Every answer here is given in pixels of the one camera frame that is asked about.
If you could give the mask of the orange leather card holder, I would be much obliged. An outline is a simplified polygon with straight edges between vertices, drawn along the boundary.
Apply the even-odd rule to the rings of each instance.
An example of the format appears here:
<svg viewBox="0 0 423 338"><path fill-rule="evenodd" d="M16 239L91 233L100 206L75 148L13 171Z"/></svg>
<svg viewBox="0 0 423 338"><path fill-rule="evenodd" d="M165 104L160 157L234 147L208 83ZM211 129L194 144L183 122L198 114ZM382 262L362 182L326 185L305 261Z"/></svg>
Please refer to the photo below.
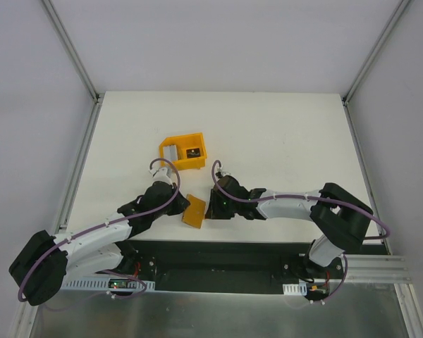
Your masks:
<svg viewBox="0 0 423 338"><path fill-rule="evenodd" d="M193 228L200 229L205 215L206 202L188 194L186 199L190 205L184 210L181 221Z"/></svg>

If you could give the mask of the yellow plastic bin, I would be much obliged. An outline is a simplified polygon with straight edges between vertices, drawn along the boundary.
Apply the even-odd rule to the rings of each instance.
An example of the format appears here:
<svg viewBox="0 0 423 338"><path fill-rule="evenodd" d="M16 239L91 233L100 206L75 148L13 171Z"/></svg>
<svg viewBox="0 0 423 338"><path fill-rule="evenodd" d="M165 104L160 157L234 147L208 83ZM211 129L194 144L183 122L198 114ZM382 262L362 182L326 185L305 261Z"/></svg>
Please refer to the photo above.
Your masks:
<svg viewBox="0 0 423 338"><path fill-rule="evenodd" d="M201 132L167 137L159 145L159 155L163 157L163 147L175 144L178 150L178 160L172 164L177 170L201 169L206 165L207 151L204 143L204 136ZM191 148L200 148L202 156L199 158L187 159L185 151Z"/></svg>

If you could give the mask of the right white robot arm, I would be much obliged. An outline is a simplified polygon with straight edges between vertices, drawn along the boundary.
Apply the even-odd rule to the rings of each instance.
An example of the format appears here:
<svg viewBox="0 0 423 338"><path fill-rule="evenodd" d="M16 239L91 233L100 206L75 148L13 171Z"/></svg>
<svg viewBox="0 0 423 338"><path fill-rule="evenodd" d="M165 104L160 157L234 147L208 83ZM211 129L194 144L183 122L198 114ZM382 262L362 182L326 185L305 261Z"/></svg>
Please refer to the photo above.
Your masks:
<svg viewBox="0 0 423 338"><path fill-rule="evenodd" d="M317 278L335 258L360 249L373 210L332 182L312 192L288 194L265 188L247 190L234 177L221 176L211 189L205 218L230 220L235 215L247 220L287 218L313 222L322 235L311 243L303 269Z"/></svg>

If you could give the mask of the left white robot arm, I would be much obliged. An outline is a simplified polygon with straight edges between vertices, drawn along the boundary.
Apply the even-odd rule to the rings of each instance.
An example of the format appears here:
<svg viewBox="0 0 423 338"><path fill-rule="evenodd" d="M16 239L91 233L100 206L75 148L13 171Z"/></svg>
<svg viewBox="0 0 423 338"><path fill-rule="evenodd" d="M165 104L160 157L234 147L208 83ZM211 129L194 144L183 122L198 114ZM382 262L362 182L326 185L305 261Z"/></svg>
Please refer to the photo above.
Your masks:
<svg viewBox="0 0 423 338"><path fill-rule="evenodd" d="M18 300L38 306L76 278L106 270L136 273L140 260L128 240L161 216L180 215L189 205L176 184L156 181L99 225L78 233L35 233L8 269L19 286Z"/></svg>

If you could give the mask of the grey credit card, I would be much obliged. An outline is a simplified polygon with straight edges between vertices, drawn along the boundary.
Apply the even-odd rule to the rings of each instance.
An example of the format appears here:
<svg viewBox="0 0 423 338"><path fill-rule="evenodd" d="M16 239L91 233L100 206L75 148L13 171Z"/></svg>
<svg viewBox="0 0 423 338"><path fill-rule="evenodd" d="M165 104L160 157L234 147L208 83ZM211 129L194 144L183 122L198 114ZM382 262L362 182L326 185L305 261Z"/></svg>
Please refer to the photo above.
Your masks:
<svg viewBox="0 0 423 338"><path fill-rule="evenodd" d="M178 160L177 146L175 144L164 146L163 157L172 163L177 161Z"/></svg>

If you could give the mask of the black credit card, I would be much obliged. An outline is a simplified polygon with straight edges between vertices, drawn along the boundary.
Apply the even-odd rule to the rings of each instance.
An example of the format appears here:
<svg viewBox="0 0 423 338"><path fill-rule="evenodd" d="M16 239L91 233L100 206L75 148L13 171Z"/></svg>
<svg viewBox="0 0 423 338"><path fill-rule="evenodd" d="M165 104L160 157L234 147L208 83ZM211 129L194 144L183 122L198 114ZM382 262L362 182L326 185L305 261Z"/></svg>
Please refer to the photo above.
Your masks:
<svg viewBox="0 0 423 338"><path fill-rule="evenodd" d="M185 151L186 154L186 158L187 159L192 159L192 158L199 158L202 156L201 150L200 148L191 148L191 149L187 149Z"/></svg>

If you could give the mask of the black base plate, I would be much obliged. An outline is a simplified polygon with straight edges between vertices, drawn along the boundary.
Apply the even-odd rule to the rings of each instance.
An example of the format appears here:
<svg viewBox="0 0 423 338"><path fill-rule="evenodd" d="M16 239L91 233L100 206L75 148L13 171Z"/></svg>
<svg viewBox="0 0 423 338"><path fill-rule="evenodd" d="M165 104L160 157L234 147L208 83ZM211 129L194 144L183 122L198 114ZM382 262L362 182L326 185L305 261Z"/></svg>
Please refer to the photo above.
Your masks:
<svg viewBox="0 0 423 338"><path fill-rule="evenodd" d="M128 240L119 247L123 261L114 272L154 282L157 291L281 294L298 282L329 290L344 271L341 258L327 268L312 266L303 243Z"/></svg>

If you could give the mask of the left aluminium frame post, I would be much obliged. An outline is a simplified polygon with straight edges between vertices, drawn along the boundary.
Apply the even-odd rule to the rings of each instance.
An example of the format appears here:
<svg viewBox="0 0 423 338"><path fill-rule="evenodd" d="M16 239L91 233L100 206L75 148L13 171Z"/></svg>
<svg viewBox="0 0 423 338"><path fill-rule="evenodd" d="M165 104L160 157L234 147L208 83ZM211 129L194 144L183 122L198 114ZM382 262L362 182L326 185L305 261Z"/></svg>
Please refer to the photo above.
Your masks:
<svg viewBox="0 0 423 338"><path fill-rule="evenodd" d="M101 99L100 93L97 91L97 88L93 84L91 77L88 74L88 71L82 62L80 55L76 47L74 46L69 33L63 24L61 16L59 15L53 1L50 0L41 0L39 1L44 12L46 13L59 41L66 52L67 57L69 58L74 70L78 74L80 81L82 82L83 86L87 90L87 93L93 100L93 102L97 103Z"/></svg>

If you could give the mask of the aluminium frame post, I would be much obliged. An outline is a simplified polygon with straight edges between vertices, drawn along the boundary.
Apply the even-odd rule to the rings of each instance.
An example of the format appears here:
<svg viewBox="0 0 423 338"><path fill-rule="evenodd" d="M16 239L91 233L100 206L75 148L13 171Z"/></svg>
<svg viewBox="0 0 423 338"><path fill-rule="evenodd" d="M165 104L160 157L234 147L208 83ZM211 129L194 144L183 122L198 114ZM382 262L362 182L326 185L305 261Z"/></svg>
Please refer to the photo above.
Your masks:
<svg viewBox="0 0 423 338"><path fill-rule="evenodd" d="M76 47L74 46L69 33L63 24L61 16L59 15L53 1L50 0L41 0L39 1L44 12L46 13L59 41L66 52L67 57L69 58L74 70L78 74L80 81L82 82L83 86L87 90L87 93L93 100L93 102L97 103L101 99L100 93L97 91L97 88L93 84L91 77L88 74L88 71L82 62L80 55Z"/></svg>
<svg viewBox="0 0 423 338"><path fill-rule="evenodd" d="M382 52L388 39L391 37L394 30L397 28L403 16L412 4L413 0L401 0L397 3L392 14L389 16L386 24L382 28L379 36L376 38L375 43L369 50L369 53L364 59L354 80L351 82L347 92L342 96L342 102L344 106L347 106L350 103L351 99L354 97L356 91L362 84L363 80L366 78L369 71L374 66L376 59Z"/></svg>

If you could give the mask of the right aluminium rail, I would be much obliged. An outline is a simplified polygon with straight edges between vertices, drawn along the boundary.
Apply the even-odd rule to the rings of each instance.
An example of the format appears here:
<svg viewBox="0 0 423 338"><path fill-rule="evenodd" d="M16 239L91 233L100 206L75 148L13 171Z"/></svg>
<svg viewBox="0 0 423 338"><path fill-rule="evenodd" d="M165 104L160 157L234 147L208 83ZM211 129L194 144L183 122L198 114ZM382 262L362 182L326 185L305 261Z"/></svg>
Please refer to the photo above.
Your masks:
<svg viewBox="0 0 423 338"><path fill-rule="evenodd" d="M346 280L365 284L411 284L412 278L403 256L347 255Z"/></svg>

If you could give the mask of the right aluminium frame post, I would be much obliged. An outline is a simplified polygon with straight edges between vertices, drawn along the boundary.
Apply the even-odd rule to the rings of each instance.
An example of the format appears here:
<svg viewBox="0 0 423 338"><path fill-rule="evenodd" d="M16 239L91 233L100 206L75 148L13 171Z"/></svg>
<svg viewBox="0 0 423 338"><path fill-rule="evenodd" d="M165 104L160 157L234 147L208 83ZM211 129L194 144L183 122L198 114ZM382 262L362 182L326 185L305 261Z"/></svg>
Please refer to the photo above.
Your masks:
<svg viewBox="0 0 423 338"><path fill-rule="evenodd" d="M379 36L376 38L375 43L369 50L369 53L364 59L354 80L351 82L347 92L342 96L342 102L344 106L347 106L350 103L351 99L354 97L356 91L362 84L363 80L366 78L369 71L374 66L376 59L382 52L388 39L391 37L394 30L397 28L403 16L412 4L413 0L401 0L397 3L392 14L389 16L386 24L382 28Z"/></svg>

